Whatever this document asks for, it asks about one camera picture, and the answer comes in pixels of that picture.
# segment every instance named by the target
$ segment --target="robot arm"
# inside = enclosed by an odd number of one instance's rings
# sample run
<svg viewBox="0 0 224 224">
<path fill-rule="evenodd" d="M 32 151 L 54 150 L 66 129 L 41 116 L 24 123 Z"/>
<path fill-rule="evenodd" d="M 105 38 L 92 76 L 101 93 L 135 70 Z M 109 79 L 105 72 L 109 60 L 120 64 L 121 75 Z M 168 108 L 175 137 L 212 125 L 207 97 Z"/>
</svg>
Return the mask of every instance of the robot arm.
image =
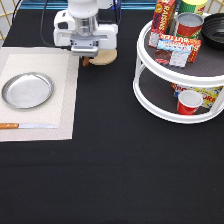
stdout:
<svg viewBox="0 0 224 224">
<path fill-rule="evenodd" d="M 95 57 L 99 49 L 117 47 L 118 27 L 98 24 L 99 9 L 113 6 L 114 0 L 68 0 L 68 9 L 59 11 L 54 20 L 56 46 L 70 46 L 74 55 Z"/>
</svg>

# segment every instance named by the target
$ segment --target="white paper mat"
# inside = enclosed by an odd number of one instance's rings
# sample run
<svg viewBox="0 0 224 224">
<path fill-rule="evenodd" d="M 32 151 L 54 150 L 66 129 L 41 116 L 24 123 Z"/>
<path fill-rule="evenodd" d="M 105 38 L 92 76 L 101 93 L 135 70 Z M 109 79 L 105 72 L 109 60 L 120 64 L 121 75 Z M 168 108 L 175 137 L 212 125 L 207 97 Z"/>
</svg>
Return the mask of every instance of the white paper mat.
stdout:
<svg viewBox="0 0 224 224">
<path fill-rule="evenodd" d="M 13 109 L 0 100 L 0 123 L 46 123 L 57 129 L 0 130 L 0 141 L 71 139 L 76 99 L 78 57 L 61 49 L 2 48 L 0 88 L 24 72 L 41 72 L 54 82 L 54 93 L 44 104 L 32 109 Z"/>
</svg>

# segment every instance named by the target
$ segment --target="red plastic cup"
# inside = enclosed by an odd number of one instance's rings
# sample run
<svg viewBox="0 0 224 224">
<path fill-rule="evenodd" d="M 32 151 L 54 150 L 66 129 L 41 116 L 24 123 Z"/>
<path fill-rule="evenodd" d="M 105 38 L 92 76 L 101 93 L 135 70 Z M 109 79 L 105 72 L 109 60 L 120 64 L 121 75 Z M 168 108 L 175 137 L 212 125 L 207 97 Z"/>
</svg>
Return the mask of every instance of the red plastic cup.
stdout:
<svg viewBox="0 0 224 224">
<path fill-rule="evenodd" d="M 177 111 L 182 115 L 193 115 L 202 103 L 202 94 L 193 90 L 184 90 L 178 95 Z"/>
</svg>

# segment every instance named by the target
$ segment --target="label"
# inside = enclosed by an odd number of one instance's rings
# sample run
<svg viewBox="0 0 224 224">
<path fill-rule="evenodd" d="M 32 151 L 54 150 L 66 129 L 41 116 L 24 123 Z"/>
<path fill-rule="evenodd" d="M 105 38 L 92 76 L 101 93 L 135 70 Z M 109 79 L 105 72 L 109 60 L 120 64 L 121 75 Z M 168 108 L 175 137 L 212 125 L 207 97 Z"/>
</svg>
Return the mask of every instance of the label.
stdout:
<svg viewBox="0 0 224 224">
<path fill-rule="evenodd" d="M 174 36 L 186 37 L 190 39 L 197 39 L 201 32 L 202 25 L 196 27 L 189 27 L 176 22 Z"/>
<path fill-rule="evenodd" d="M 207 2 L 205 2 L 204 4 L 201 4 L 201 5 L 194 5 L 194 4 L 191 5 L 191 4 L 186 3 L 184 0 L 182 0 L 178 14 L 181 14 L 184 12 L 192 12 L 192 13 L 196 13 L 199 15 L 203 15 L 206 3 Z"/>
</svg>

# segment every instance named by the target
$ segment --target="silver plate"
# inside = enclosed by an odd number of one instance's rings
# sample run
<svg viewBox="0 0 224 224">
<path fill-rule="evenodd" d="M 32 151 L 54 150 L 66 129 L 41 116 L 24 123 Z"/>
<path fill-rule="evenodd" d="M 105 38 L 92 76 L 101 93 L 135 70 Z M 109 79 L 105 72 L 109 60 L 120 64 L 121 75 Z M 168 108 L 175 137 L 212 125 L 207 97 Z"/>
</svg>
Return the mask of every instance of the silver plate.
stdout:
<svg viewBox="0 0 224 224">
<path fill-rule="evenodd" d="M 32 108 L 45 102 L 53 90 L 48 76 L 29 72 L 10 79 L 2 89 L 2 98 L 14 108 Z"/>
</svg>

